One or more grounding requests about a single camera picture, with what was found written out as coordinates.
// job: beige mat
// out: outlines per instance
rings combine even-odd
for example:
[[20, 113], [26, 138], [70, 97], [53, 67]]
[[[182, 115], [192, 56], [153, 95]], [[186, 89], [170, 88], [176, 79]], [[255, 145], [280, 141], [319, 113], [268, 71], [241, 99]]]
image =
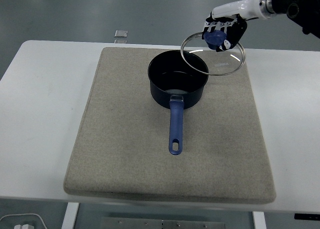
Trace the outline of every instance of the beige mat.
[[64, 181], [68, 194], [142, 201], [265, 204], [275, 188], [246, 65], [209, 77], [169, 153], [170, 110], [148, 65], [166, 50], [103, 49]]

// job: saucepan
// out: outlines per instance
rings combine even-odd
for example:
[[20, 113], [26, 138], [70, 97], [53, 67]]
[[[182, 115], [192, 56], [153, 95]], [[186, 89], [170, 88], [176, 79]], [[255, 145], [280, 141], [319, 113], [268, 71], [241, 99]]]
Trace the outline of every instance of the saucepan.
[[153, 99], [170, 109], [168, 148], [172, 155], [179, 155], [183, 150], [184, 110], [200, 100], [208, 81], [208, 75], [204, 74], [209, 72], [206, 63], [193, 53], [184, 51], [183, 56], [188, 63], [180, 50], [165, 51], [153, 58], [148, 67]]

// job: robotic hand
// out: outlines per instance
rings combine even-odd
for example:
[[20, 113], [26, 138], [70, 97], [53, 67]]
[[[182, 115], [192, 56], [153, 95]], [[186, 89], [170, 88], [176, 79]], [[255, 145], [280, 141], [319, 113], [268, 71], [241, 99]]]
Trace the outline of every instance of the robotic hand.
[[202, 39], [217, 52], [232, 49], [245, 33], [247, 21], [276, 14], [287, 14], [303, 33], [320, 38], [320, 0], [241, 0], [214, 8], [205, 20]]

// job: pan handle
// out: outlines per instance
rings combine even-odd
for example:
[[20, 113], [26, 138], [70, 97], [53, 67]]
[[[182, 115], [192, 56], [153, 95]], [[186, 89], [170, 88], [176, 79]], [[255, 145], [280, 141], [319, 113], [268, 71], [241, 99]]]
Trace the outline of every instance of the pan handle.
[[183, 121], [184, 121], [184, 99], [182, 96], [172, 95], [170, 105], [170, 133], [169, 152], [179, 155], [182, 152]]

